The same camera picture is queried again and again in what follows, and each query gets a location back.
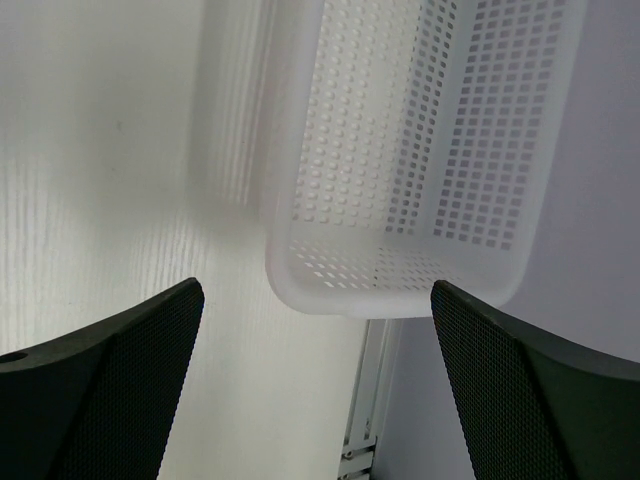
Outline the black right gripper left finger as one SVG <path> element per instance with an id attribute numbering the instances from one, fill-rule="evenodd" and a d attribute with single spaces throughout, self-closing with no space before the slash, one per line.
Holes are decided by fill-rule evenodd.
<path id="1" fill-rule="evenodd" d="M 188 278 L 1 357 L 4 479 L 155 479 L 204 308 Z"/>

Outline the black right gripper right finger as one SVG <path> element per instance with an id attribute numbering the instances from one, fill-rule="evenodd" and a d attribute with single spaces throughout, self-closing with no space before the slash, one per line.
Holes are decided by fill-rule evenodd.
<path id="1" fill-rule="evenodd" d="M 438 343 L 477 479 L 636 479 L 639 365 L 440 280 Z"/>

